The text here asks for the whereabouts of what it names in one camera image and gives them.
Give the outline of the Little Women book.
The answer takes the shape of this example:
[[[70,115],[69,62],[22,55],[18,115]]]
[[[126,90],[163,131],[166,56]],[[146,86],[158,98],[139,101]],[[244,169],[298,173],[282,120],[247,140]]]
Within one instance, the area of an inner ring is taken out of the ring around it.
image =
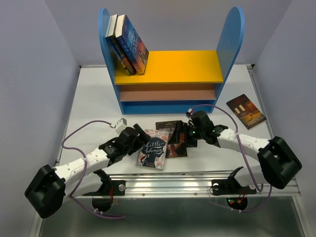
[[[146,129],[145,133],[150,139],[140,150],[137,166],[163,170],[169,132]]]

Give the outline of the Jane Eyre book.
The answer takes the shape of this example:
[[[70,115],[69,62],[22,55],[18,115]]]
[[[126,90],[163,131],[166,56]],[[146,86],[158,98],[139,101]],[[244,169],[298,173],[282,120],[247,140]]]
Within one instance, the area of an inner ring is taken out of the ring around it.
[[[115,36],[136,73],[143,75],[146,70],[149,51],[126,14],[118,16]]]

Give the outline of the Animal Farm book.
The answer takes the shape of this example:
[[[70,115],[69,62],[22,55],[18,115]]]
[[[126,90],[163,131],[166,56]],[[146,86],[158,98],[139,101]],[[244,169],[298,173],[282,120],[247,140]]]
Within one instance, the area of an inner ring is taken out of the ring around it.
[[[115,37],[115,27],[116,27],[116,22],[117,22],[117,17],[118,15],[112,15],[110,16],[110,20],[109,20],[109,24],[108,24],[108,28],[106,31],[106,41],[108,43],[108,45],[112,48],[112,51],[114,52],[116,58],[118,59],[118,61],[120,62],[121,66],[123,67],[123,69],[125,70],[125,72],[130,75],[126,65],[124,64],[123,60],[122,60],[122,54],[120,53],[119,50],[117,50],[117,45],[118,43],[114,43],[114,37]]]

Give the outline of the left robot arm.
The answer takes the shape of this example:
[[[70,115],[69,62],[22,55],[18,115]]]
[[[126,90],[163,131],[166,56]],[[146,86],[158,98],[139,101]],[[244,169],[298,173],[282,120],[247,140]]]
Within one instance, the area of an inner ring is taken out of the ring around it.
[[[57,212],[67,200],[78,196],[109,196],[109,203],[118,187],[113,184],[105,168],[120,162],[126,155],[138,151],[150,140],[138,125],[115,126],[117,137],[99,145],[89,154],[79,148],[81,157],[65,165],[42,166],[28,185],[24,195],[40,218]]]

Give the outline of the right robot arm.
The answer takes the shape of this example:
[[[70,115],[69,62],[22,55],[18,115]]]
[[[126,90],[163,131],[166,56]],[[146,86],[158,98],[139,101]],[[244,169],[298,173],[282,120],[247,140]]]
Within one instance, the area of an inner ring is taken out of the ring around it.
[[[243,158],[251,157],[258,165],[236,168],[226,179],[214,180],[210,192],[215,196],[239,194],[256,185],[269,184],[284,189],[302,169],[302,164],[286,141],[278,136],[272,139],[255,138],[240,134],[224,125],[214,125],[204,111],[187,112],[188,123],[176,122],[171,143],[181,142],[178,152],[197,147],[198,140],[218,148],[240,152]]]

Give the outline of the A Tale of Two Cities book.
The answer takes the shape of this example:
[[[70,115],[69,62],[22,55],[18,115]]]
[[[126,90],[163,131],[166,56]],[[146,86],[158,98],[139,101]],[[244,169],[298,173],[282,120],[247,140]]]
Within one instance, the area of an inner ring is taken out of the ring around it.
[[[128,71],[130,73],[130,76],[135,75],[136,74],[136,70],[133,67],[133,65],[131,64],[130,60],[128,59],[126,53],[124,52],[123,48],[121,47],[120,43],[118,42],[116,36],[114,37],[114,40],[115,40],[114,43],[118,43],[117,50],[119,50],[120,53],[122,54],[122,56],[121,56],[122,60],[123,60],[124,64],[126,65]]]

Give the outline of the Three Days to See book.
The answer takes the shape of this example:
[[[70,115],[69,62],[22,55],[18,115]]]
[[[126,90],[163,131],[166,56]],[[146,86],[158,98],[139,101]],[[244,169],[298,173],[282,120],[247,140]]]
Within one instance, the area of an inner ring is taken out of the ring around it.
[[[175,124],[177,122],[182,122],[180,120],[174,120],[174,121],[160,121],[156,122],[156,130],[161,130],[168,132],[169,138],[172,136],[173,129],[175,127]],[[184,133],[181,134],[180,138],[180,144],[169,144],[167,145],[167,151],[166,151],[166,158],[179,158],[179,157],[186,157],[187,156],[187,147],[183,143],[184,141]]]

